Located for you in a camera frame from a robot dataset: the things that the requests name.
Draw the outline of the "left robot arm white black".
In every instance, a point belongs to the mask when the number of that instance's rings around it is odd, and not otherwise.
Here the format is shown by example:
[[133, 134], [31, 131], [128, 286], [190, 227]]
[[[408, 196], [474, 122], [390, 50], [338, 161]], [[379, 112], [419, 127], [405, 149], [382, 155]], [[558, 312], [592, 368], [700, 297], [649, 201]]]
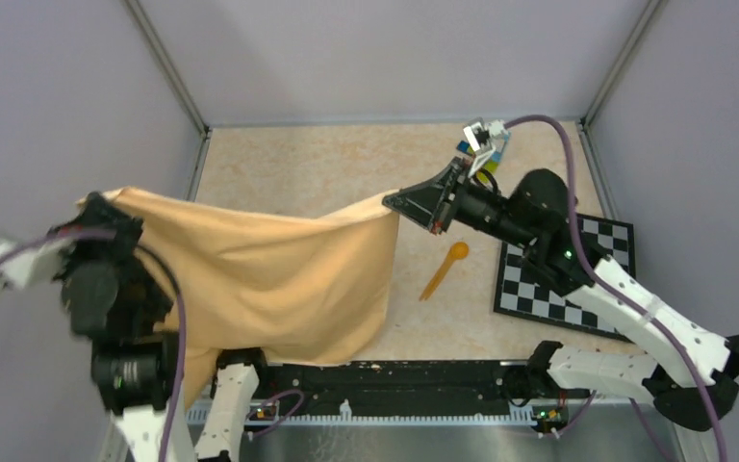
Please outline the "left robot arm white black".
[[143, 221], [90, 193], [80, 213], [54, 227], [69, 237], [56, 280], [72, 334], [91, 344], [90, 378], [138, 461], [232, 461], [251, 398], [268, 389], [258, 348], [224, 350], [212, 381], [216, 421], [208, 447], [184, 423], [186, 301], [166, 260], [142, 244]]

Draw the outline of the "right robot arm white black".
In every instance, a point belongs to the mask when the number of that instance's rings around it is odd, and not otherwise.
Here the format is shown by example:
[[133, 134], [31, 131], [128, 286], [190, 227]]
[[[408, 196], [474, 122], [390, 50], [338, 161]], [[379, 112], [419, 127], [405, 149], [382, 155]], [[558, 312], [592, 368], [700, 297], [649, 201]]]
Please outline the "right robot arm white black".
[[432, 234], [457, 221], [520, 247], [532, 282], [595, 314], [639, 349], [621, 355], [543, 341], [525, 367], [533, 394], [587, 389], [652, 405], [693, 431], [713, 429], [739, 394], [739, 335], [708, 331], [645, 289], [581, 236], [569, 200], [565, 183], [549, 169], [529, 171], [503, 196], [473, 183], [469, 165], [457, 158], [382, 202]]

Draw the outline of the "peach cloth napkin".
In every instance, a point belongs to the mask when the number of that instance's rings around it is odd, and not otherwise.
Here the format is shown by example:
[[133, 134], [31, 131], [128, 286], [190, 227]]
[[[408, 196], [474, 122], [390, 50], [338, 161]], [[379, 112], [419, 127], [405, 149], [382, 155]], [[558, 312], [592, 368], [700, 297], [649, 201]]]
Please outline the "peach cloth napkin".
[[168, 265], [187, 315], [186, 404], [225, 349], [268, 361], [335, 366], [382, 331], [399, 217], [375, 195], [319, 218], [249, 213], [136, 187], [107, 200], [143, 221], [142, 242]]

